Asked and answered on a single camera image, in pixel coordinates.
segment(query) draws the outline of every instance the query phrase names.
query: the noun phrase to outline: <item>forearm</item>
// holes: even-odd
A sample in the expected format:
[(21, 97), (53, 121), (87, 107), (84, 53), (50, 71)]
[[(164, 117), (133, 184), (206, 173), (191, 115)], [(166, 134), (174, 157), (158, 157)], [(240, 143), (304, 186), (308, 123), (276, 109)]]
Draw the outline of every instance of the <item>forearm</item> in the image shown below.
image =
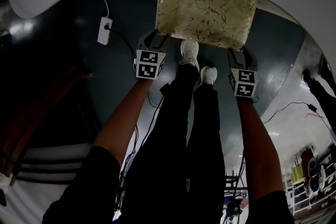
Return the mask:
[(148, 79), (141, 79), (136, 82), (111, 114), (93, 143), (94, 146), (106, 148), (117, 159), (120, 166), (125, 158), (128, 144), (152, 82)]
[(283, 190), (280, 161), (253, 104), (240, 97), (237, 97), (237, 104), (242, 122), (249, 202), (253, 203), (272, 191)]

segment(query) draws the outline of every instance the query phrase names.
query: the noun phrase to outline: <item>power strip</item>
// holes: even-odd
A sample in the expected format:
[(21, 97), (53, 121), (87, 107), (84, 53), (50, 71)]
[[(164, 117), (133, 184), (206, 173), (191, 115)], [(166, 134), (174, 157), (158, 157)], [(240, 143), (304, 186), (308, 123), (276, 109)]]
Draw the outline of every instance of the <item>power strip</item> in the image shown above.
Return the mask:
[(108, 17), (102, 17), (100, 21), (100, 26), (99, 26), (99, 33), (98, 33), (98, 42), (107, 45), (109, 42), (109, 37), (110, 37), (110, 29), (112, 27), (112, 22), (113, 20), (108, 18)]

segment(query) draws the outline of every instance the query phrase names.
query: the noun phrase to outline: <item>black shirt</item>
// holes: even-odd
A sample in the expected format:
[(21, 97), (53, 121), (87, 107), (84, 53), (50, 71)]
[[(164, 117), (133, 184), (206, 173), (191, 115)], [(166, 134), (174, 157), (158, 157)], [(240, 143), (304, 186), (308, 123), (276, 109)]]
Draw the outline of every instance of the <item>black shirt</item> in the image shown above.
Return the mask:
[[(93, 147), (73, 182), (50, 205), (43, 223), (110, 223), (119, 172), (120, 165), (112, 154), (102, 147)], [(275, 191), (260, 198), (250, 206), (246, 223), (294, 223), (285, 192)]]

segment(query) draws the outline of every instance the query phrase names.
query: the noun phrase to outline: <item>leg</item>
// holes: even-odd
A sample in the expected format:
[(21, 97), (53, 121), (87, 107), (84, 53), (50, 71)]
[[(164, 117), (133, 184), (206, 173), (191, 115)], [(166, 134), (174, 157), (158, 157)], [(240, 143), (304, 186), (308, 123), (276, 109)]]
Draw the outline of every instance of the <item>leg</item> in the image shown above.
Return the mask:
[(310, 92), (316, 97), (319, 101), (321, 109), (324, 111), (329, 124), (331, 125), (332, 129), (336, 130), (336, 120), (334, 116), (334, 108), (336, 106), (336, 98), (329, 95), (324, 87), (315, 79), (310, 77), (310, 72), (305, 70), (302, 74), (303, 80), (308, 85)]
[[(202, 79), (205, 68), (201, 71)], [(219, 137), (217, 91), (211, 83), (198, 87), (194, 103), (194, 124), (186, 157), (189, 221), (219, 223), (223, 215), (225, 165)]]
[(332, 89), (332, 91), (336, 95), (336, 84), (335, 84), (334, 78), (332, 76), (332, 73), (331, 73), (330, 69), (328, 68), (328, 64), (327, 64), (324, 56), (322, 56), (321, 62), (322, 62), (322, 67), (320, 68), (321, 78), (324, 79), (329, 84), (330, 88)]
[(162, 222), (168, 215), (173, 218), (165, 213), (168, 208), (179, 211), (184, 206), (187, 116), (198, 76), (196, 65), (178, 66), (153, 131), (126, 176), (122, 205), (126, 223), (141, 221), (139, 216), (146, 223)]

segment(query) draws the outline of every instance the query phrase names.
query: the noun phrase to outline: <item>yellow object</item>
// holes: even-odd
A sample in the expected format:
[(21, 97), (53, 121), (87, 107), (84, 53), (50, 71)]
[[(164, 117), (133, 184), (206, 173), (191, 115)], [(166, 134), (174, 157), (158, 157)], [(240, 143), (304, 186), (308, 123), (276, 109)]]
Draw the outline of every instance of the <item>yellow object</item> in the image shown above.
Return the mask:
[(304, 182), (304, 175), (301, 163), (299, 164), (299, 166), (291, 167), (290, 171), (293, 185)]
[(222, 48), (240, 49), (246, 42), (257, 0), (159, 0), (159, 34)]

